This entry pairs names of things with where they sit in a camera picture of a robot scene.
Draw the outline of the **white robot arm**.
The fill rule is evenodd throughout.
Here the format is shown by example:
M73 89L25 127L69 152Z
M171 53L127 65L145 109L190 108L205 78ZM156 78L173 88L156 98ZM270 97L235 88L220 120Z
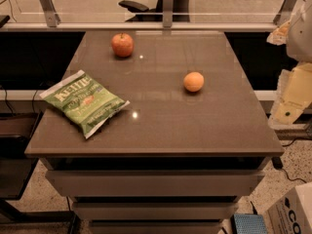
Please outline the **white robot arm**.
M312 103L312 0L306 0L266 41L277 46L285 44L287 56L297 61L291 71L281 71L269 117L271 126L290 125Z

